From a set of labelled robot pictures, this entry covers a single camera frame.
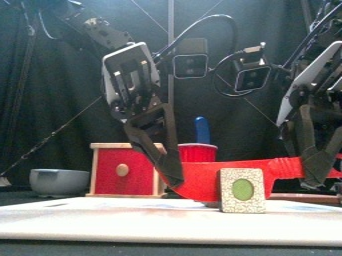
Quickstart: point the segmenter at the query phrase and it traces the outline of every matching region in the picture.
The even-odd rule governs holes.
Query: red wooden box
[[[164,151],[161,144],[155,144]],[[86,196],[159,197],[165,185],[144,154],[129,143],[92,143],[90,190]]]

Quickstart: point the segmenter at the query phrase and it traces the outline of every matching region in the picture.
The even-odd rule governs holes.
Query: green oval sticker
[[[253,186],[245,179],[237,179],[232,183],[232,195],[240,201],[247,201],[253,195]]]

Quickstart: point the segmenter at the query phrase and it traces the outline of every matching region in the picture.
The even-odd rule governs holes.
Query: blue object
[[[208,121],[203,116],[195,119],[196,143],[209,144]]]

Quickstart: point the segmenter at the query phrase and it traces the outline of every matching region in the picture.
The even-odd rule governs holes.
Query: gray bowl
[[[41,197],[80,195],[89,183],[89,172],[64,169],[32,169],[29,184]]]

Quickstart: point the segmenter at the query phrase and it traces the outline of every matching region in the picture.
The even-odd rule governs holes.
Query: black curtain
[[[37,19],[44,1],[0,2],[0,172],[20,159],[61,125],[65,128],[20,162],[8,178],[17,186],[28,185],[32,168],[90,171],[93,142],[126,142],[121,123],[108,112],[104,99],[68,123],[100,97],[100,56],[77,47],[77,41],[53,40]],[[85,8],[101,16],[136,42],[144,41],[151,52],[167,44],[168,1],[82,0]],[[265,42],[268,60],[281,64],[306,35],[297,0],[176,0],[175,36],[203,16],[228,14],[239,28],[237,48]],[[44,16],[49,35],[58,37],[62,24]],[[28,35],[28,24],[34,28]],[[225,56],[231,31],[225,24],[205,24],[191,37],[208,41],[209,65]],[[32,56],[26,76],[22,70],[28,43]],[[180,143],[193,142],[193,118],[208,119],[217,160],[257,159],[283,156],[273,125],[283,91],[276,83],[240,99],[220,96],[209,79],[175,80],[175,116]]]

